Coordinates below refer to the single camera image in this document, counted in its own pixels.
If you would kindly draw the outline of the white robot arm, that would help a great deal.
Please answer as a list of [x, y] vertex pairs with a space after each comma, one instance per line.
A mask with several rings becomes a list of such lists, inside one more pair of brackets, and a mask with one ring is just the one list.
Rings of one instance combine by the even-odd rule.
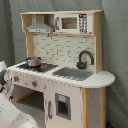
[[38, 128], [35, 119], [11, 102], [14, 85], [4, 61], [0, 61], [0, 128]]

